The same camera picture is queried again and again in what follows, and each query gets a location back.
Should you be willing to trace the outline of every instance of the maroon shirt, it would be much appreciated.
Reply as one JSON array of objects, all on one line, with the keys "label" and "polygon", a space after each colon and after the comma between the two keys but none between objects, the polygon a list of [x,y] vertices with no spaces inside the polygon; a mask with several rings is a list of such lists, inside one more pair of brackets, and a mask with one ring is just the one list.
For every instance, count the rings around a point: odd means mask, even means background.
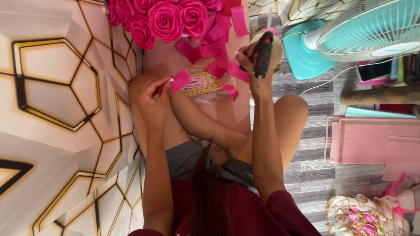
[{"label": "maroon shirt", "polygon": [[[171,236],[188,236],[188,218],[194,190],[192,180],[172,182],[173,227]],[[290,193],[278,190],[264,205],[260,197],[238,183],[228,187],[229,216],[235,236],[320,236],[299,211]],[[138,229],[129,236],[163,236],[151,229]]]}]

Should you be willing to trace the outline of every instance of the hand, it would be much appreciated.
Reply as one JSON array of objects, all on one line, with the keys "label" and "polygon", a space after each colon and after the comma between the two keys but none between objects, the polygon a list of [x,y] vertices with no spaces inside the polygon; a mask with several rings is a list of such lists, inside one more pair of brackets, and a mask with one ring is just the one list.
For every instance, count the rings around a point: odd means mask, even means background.
[{"label": "hand", "polygon": [[260,87],[257,88],[257,78],[255,77],[255,73],[254,73],[254,63],[252,63],[248,59],[248,57],[252,56],[257,44],[258,42],[254,42],[248,46],[241,47],[241,49],[239,49],[239,52],[237,52],[235,59],[241,64],[241,66],[249,74],[249,88],[251,89],[251,94],[254,97],[254,99],[259,99],[259,98],[273,99],[273,93],[271,91],[271,82],[273,80],[274,66],[273,66],[273,63],[271,62],[272,60],[270,60],[270,65],[268,67],[268,71],[265,78],[262,79]]},{"label": "hand", "polygon": [[[143,117],[147,131],[157,132],[165,129],[167,109],[170,106],[169,93],[171,92],[172,77],[166,77],[143,86],[143,90],[137,96],[137,106]],[[157,88],[165,84],[162,94],[153,95]]]}]

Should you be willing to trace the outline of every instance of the fan base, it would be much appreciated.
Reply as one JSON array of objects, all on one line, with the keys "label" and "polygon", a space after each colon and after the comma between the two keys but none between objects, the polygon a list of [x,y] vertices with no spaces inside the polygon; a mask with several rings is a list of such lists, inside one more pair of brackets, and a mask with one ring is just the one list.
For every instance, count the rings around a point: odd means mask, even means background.
[{"label": "fan base", "polygon": [[[323,27],[322,20],[306,21],[288,30],[285,38],[293,33],[306,33]],[[283,39],[284,52],[291,71],[296,79],[309,79],[325,73],[336,64],[333,60],[325,59],[317,50],[310,50],[305,46],[304,34],[294,34]]]}]

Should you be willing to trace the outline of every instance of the gray wood floor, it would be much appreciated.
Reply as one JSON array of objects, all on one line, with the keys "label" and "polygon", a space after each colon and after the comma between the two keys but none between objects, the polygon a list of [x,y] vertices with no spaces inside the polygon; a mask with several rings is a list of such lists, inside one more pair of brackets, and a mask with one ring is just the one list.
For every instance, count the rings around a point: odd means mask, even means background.
[{"label": "gray wood floor", "polygon": [[[250,30],[267,22],[266,16],[249,18]],[[274,15],[273,28],[279,37],[291,27],[281,26],[278,15]],[[286,55],[282,69],[273,77],[273,100],[285,94],[301,94],[308,88],[323,84],[354,62],[337,62],[336,66],[315,78],[298,80],[294,78]],[[382,181],[384,165],[336,165],[323,162],[325,144],[325,123],[327,115],[344,115],[346,106],[340,101],[345,90],[366,89],[355,86],[355,70],[348,70],[333,82],[312,89],[302,97],[309,105],[309,118],[302,134],[296,154],[285,172],[285,184],[299,209],[322,235],[330,235],[326,224],[327,200],[335,195],[351,197],[363,194],[367,197],[381,197],[390,182]],[[254,107],[250,106],[251,125],[254,121]],[[413,214],[406,219],[412,222]]]}]

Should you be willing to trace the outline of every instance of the brown hair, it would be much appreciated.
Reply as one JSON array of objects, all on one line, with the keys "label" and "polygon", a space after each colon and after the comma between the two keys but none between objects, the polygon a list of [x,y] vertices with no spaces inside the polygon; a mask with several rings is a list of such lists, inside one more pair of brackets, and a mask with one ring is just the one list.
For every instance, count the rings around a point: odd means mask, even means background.
[{"label": "brown hair", "polygon": [[210,144],[201,153],[192,177],[194,201],[190,221],[191,236],[230,236],[227,182],[207,170]]}]

